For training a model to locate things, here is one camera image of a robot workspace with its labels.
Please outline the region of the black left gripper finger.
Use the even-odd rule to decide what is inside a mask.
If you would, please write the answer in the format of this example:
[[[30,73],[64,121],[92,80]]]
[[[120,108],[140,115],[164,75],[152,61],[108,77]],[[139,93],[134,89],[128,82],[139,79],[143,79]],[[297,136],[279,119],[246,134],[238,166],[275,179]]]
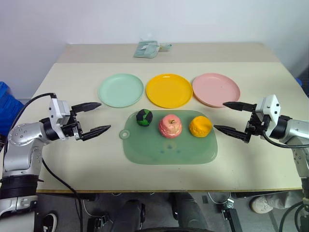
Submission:
[[[96,128],[91,129],[89,132],[82,133],[81,134],[81,140],[82,141],[87,141],[89,139],[95,138],[106,132],[111,125],[106,125],[106,126],[99,126]]]
[[[86,103],[74,105],[71,107],[71,109],[75,114],[77,114],[79,112],[88,112],[88,111],[94,110],[100,106],[101,106],[101,103],[99,102],[86,102]]]

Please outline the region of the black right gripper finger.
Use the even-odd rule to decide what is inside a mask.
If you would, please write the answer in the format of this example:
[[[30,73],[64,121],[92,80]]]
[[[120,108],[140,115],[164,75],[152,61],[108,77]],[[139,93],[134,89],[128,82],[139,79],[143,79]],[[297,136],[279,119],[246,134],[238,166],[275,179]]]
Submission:
[[[254,112],[257,106],[257,104],[249,104],[238,101],[224,102],[223,105],[233,110],[247,112]]]
[[[228,127],[228,126],[222,126],[222,125],[213,125],[218,131],[233,137],[242,140],[245,143],[248,143],[250,141],[250,135],[236,130],[235,128]]]

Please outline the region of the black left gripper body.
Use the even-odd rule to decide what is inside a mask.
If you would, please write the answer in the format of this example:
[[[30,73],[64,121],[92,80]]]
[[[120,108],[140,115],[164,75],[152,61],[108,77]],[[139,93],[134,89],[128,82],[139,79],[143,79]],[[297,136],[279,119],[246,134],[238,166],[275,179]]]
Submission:
[[[61,127],[61,130],[66,137],[74,137],[76,140],[81,140],[83,139],[83,131],[76,116],[77,113],[71,110],[69,120],[67,124]]]

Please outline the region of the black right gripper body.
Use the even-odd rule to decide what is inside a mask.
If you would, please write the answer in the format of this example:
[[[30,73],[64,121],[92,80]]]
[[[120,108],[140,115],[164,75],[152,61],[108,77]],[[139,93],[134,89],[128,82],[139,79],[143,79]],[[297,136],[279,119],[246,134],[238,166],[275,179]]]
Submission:
[[[264,115],[262,116],[262,119],[259,119],[258,114],[256,112],[253,112],[245,128],[246,136],[244,142],[248,143],[252,135],[263,135],[263,133],[267,131],[269,123],[269,115]]]

